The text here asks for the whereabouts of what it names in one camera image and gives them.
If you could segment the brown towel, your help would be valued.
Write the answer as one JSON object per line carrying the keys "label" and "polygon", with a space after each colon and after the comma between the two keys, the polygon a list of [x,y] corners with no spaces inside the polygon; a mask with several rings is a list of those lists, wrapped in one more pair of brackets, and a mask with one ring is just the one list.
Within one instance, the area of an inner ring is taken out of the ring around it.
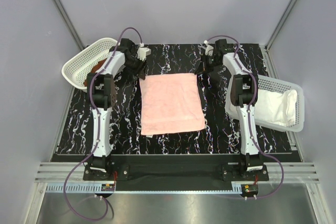
{"label": "brown towel", "polygon": [[[105,63],[106,59],[100,60],[95,66],[92,67],[89,73],[96,73]],[[86,87],[87,84],[87,78],[85,78],[83,85]]]}

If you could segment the pink towel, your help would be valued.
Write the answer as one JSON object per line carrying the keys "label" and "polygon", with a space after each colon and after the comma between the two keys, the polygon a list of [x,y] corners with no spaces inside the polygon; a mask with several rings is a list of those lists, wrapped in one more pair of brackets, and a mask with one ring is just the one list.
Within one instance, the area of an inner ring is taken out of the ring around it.
{"label": "pink towel", "polygon": [[193,73],[157,74],[140,80],[141,134],[161,135],[205,129]]}

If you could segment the white towel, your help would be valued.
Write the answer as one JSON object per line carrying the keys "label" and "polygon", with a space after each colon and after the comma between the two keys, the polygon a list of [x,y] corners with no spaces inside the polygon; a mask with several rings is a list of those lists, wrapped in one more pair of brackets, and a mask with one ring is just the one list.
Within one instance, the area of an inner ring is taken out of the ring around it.
{"label": "white towel", "polygon": [[284,93],[259,89],[254,113],[256,124],[266,123],[272,127],[294,126],[297,98],[298,94],[294,89]]}

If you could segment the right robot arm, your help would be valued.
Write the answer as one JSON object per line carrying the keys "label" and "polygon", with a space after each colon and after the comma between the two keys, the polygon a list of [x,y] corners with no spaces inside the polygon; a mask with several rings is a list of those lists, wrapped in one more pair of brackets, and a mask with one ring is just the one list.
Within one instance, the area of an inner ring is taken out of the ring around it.
{"label": "right robot arm", "polygon": [[258,77],[248,70],[238,56],[239,45],[230,48],[227,36],[217,36],[215,45],[204,41],[201,61],[195,74],[209,73],[215,67],[223,65],[231,74],[231,86],[228,89],[230,103],[236,109],[241,135],[239,176],[250,180],[262,170],[263,161],[255,124],[255,104],[258,100]]}

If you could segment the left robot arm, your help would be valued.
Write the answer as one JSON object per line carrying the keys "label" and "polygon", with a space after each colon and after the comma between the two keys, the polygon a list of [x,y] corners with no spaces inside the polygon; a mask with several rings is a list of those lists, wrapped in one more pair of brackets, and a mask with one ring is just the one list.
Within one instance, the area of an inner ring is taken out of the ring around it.
{"label": "left robot arm", "polygon": [[87,75],[87,95],[93,118],[93,145],[88,159],[88,168],[103,180],[113,175],[110,162],[110,116],[117,101],[114,78],[126,68],[136,78],[145,79],[146,58],[151,49],[143,43],[136,46],[129,39],[121,41],[109,49],[107,58],[101,60],[94,71]]}

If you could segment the white perforated basket left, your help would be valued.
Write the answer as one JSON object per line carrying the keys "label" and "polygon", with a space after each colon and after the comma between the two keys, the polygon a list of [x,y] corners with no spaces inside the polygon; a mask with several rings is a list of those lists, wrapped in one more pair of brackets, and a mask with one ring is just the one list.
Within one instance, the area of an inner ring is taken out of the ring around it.
{"label": "white perforated basket left", "polygon": [[125,63],[125,55],[120,51],[113,54],[110,49],[117,44],[112,38],[102,38],[67,61],[61,70],[63,77],[75,88],[87,92],[89,84],[84,84],[99,61],[104,64],[96,72],[102,75],[102,88],[105,92],[116,93],[114,77]]}

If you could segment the white perforated basket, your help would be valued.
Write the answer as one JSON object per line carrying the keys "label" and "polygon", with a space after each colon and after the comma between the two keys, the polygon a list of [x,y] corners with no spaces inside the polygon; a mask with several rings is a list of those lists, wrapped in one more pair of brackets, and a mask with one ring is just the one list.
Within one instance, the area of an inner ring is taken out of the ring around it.
{"label": "white perforated basket", "polygon": [[89,84],[84,84],[99,61],[104,64],[96,72],[102,75],[102,88],[105,92],[116,93],[114,77],[125,63],[125,55],[120,51],[113,54],[110,49],[117,44],[112,38],[102,38],[67,61],[61,70],[63,77],[75,88],[87,92]]}
{"label": "white perforated basket", "polygon": [[255,124],[272,130],[300,132],[304,125],[305,98],[294,83],[258,76]]}

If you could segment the white perforated basket right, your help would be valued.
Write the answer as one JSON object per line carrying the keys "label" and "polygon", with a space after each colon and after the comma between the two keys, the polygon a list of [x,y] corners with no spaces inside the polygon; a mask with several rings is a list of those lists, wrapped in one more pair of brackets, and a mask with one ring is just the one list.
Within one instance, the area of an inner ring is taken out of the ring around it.
{"label": "white perforated basket right", "polygon": [[300,132],[304,125],[305,98],[294,83],[258,76],[255,124],[272,130]]}

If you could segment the left controller board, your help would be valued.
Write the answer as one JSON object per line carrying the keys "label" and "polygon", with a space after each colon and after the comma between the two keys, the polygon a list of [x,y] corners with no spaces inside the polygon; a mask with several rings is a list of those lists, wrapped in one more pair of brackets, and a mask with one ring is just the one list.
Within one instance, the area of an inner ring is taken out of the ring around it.
{"label": "left controller board", "polygon": [[115,188],[116,188],[116,182],[101,184],[101,191],[113,192],[116,190]]}

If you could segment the controller board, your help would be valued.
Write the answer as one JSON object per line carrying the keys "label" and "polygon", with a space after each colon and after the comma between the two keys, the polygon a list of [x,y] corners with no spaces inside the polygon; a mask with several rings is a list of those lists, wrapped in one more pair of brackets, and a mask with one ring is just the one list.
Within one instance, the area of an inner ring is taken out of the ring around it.
{"label": "controller board", "polygon": [[243,197],[253,197],[257,196],[259,192],[259,186],[257,184],[249,184],[242,186],[242,196]]}
{"label": "controller board", "polygon": [[116,190],[115,188],[116,188],[116,182],[101,184],[101,191],[113,192]]}

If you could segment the right controller board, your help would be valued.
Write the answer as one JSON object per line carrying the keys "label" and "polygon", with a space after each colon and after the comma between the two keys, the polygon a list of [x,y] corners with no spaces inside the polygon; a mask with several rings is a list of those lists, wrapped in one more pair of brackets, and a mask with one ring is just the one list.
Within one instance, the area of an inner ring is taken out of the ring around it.
{"label": "right controller board", "polygon": [[259,192],[259,186],[257,184],[249,184],[242,186],[242,196],[243,197],[253,197],[257,196]]}

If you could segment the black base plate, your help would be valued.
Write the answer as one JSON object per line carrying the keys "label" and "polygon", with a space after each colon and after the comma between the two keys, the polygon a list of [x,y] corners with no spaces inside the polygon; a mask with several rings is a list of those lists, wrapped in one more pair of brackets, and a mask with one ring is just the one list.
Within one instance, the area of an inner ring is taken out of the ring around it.
{"label": "black base plate", "polygon": [[112,155],[90,158],[83,179],[116,182],[119,191],[224,191],[233,182],[267,182],[269,175],[260,155]]}

